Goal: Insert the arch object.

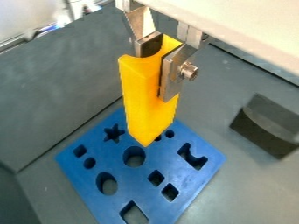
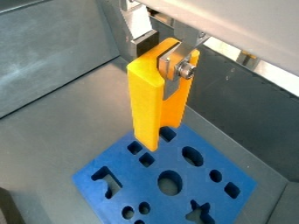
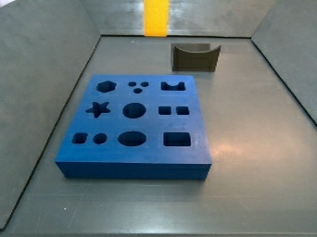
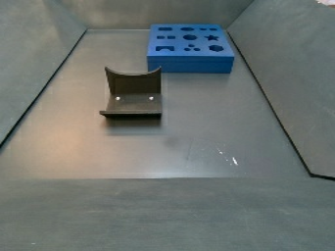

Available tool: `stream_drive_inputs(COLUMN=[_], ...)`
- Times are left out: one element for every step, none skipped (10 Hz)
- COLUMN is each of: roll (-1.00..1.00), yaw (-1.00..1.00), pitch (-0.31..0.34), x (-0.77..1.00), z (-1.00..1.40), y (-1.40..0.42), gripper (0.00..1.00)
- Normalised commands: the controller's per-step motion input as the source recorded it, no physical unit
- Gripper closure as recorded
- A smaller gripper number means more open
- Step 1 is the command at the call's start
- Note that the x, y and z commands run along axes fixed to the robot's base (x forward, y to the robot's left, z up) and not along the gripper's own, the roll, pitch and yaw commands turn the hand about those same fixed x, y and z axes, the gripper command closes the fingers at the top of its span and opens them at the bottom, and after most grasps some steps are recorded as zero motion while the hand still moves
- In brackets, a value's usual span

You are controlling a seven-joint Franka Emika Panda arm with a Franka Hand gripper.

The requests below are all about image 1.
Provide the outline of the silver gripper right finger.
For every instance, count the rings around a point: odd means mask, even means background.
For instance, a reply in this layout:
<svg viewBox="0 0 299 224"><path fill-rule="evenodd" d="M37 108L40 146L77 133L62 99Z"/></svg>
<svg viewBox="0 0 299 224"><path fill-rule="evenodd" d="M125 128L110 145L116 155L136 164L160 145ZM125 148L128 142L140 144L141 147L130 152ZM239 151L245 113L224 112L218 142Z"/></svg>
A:
<svg viewBox="0 0 299 224"><path fill-rule="evenodd" d="M168 102L181 91L182 81L193 81L198 68L192 64L193 54L210 42L210 36L180 22L177 39L181 44L161 59L158 98Z"/></svg>

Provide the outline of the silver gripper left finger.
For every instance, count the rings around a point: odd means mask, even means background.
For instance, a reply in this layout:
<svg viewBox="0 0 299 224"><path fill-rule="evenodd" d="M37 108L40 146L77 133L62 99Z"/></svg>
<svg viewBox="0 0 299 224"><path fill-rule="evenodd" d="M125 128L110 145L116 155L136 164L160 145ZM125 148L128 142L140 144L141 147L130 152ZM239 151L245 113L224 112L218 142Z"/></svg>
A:
<svg viewBox="0 0 299 224"><path fill-rule="evenodd" d="M154 21L148 6L136 0L114 0L116 8L124 12L125 22L138 58L154 55L162 45L164 35L154 29Z"/></svg>

